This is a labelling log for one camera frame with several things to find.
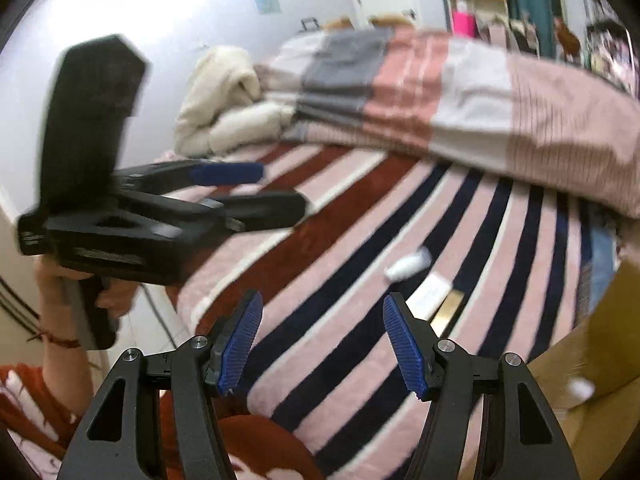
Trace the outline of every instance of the red clothing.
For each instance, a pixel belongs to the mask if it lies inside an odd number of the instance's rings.
[[[161,399],[160,419],[167,477],[179,480],[182,469],[170,392]],[[36,473],[54,480],[79,420],[51,395],[41,368],[0,367],[0,420]],[[302,443],[269,419],[232,415],[218,425],[239,480],[323,478]]]

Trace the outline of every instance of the red stripe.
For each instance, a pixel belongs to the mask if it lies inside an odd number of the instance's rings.
[[[273,182],[264,186],[264,191],[294,189],[325,170],[330,164],[345,156],[352,148],[348,146],[327,146],[316,153],[301,166],[282,174]]]
[[[278,144],[269,153],[267,153],[266,155],[262,156],[258,160],[258,162],[261,162],[263,164],[271,164],[274,160],[277,160],[278,158],[280,158],[281,156],[285,155],[286,153],[289,153],[296,146],[297,146],[297,144],[294,144],[292,142],[282,142],[282,143]]]
[[[207,333],[219,316],[228,316],[248,288],[260,290],[264,303],[269,303],[384,198],[416,163],[416,158],[407,156],[388,157],[316,215],[297,225],[288,238],[218,296],[200,320],[196,333]]]

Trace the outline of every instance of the white small object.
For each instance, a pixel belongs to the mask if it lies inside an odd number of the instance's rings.
[[[593,397],[596,386],[584,377],[574,377],[569,380],[567,387],[569,394],[574,398],[575,405],[583,404]]]
[[[406,305],[416,319],[431,319],[447,298],[453,284],[431,271],[415,292],[406,300]]]
[[[421,247],[414,254],[400,258],[385,270],[385,276],[391,283],[402,282],[415,276],[421,270],[428,269],[433,261],[426,247]]]

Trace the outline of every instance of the human arm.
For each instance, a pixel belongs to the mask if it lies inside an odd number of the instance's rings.
[[[67,300],[63,278],[83,280],[89,274],[63,269],[50,256],[36,261],[36,283],[40,300],[40,328],[57,339],[78,338],[71,306]],[[121,317],[131,308],[137,283],[113,280],[97,300],[113,317]],[[43,338],[42,376],[51,395],[77,416],[82,416],[94,396],[91,370],[86,351],[64,348]]]

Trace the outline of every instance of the striped blanket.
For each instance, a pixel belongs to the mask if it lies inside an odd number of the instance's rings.
[[[640,218],[640,104],[588,72],[409,27],[297,36],[266,99]]]
[[[571,330],[591,259],[584,200],[449,162],[348,146],[237,150],[259,185],[196,188],[180,198],[292,189],[308,216],[292,229],[228,240],[183,286],[177,311],[205,333],[247,288],[264,317],[239,395],[294,433],[332,480],[400,479],[428,404],[410,394],[386,336],[382,299],[411,298],[429,272],[463,295],[439,330],[468,352],[532,359]],[[432,269],[389,283],[384,269],[427,247]],[[480,413],[469,431],[477,446]]]

